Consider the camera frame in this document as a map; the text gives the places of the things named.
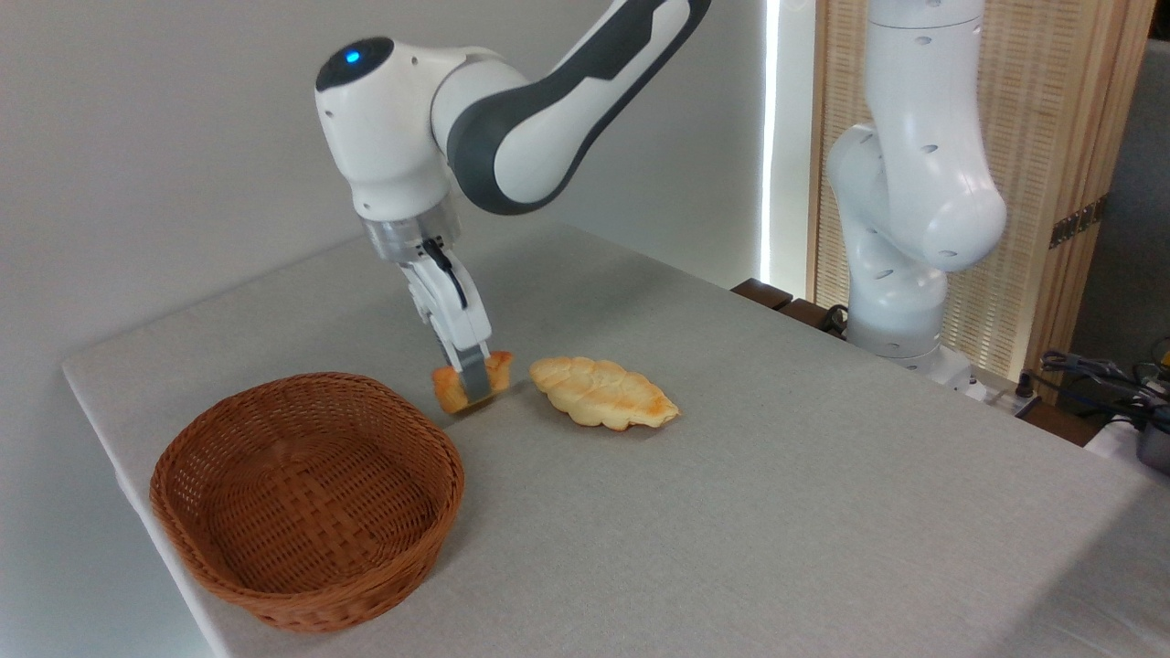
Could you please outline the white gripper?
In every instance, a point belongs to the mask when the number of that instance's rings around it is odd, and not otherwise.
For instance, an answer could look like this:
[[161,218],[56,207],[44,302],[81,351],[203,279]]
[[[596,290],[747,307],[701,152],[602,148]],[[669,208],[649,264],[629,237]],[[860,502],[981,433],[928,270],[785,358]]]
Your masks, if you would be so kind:
[[490,355],[486,341],[493,337],[493,325],[486,317],[472,275],[450,251],[400,265],[407,279],[410,295],[420,317],[435,334],[443,361],[457,372],[468,403],[481,403],[493,396],[486,359]]

